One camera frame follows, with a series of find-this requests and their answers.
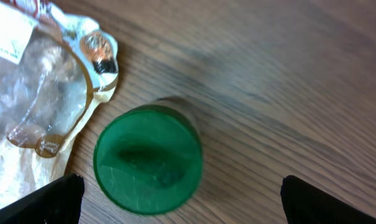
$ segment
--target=transparent plastic packaging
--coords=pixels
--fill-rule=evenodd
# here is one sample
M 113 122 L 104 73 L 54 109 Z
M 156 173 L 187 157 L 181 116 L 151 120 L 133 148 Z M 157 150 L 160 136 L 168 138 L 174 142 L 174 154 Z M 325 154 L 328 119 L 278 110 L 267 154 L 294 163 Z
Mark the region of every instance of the transparent plastic packaging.
M 0 3 L 0 12 L 33 20 L 21 13 L 29 2 Z M 0 209 L 63 175 L 75 136 L 117 83 L 113 37 L 88 17 L 35 2 L 39 22 L 30 22 L 21 58 L 0 48 Z

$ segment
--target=wood grain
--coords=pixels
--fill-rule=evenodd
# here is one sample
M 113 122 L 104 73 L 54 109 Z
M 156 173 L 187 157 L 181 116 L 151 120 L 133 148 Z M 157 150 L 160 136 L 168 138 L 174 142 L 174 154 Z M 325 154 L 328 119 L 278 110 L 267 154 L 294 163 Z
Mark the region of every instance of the wood grain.
M 77 137 L 81 223 L 286 223 L 293 174 L 376 218 L 376 0 L 58 0 L 120 43 L 121 79 Z M 204 179 L 181 209 L 140 217 L 93 174 L 100 132 L 163 96 L 201 125 Z

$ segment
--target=wooden table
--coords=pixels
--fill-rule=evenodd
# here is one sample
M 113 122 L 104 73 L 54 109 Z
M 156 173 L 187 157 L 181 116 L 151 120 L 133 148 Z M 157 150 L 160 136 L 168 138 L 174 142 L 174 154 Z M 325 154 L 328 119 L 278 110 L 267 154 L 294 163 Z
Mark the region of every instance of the wooden table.
M 81 223 L 286 223 L 293 174 L 376 218 L 376 0 L 58 0 L 120 43 L 120 80 L 72 152 Z M 185 96 L 204 178 L 181 209 L 127 213 L 102 193 L 93 148 L 114 118 Z

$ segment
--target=black object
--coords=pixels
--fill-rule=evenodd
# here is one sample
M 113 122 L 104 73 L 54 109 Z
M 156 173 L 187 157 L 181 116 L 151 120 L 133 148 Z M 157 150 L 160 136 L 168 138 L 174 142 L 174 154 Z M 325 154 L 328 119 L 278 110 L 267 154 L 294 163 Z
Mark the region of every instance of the black object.
M 70 174 L 0 210 L 0 224 L 77 224 L 84 180 Z
M 103 73 L 117 73 L 116 62 L 112 59 L 102 60 L 100 62 L 93 62 L 95 72 Z
M 376 219 L 289 175 L 284 178 L 283 208 L 289 224 L 376 224 Z

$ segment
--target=food wrapper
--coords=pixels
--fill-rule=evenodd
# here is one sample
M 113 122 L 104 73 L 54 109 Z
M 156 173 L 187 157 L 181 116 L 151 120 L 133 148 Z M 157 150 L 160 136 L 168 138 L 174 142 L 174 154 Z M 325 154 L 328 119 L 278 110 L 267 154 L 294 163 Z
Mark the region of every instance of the food wrapper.
M 114 93 L 116 54 L 88 17 L 0 2 L 0 209 L 63 175 L 76 135 Z

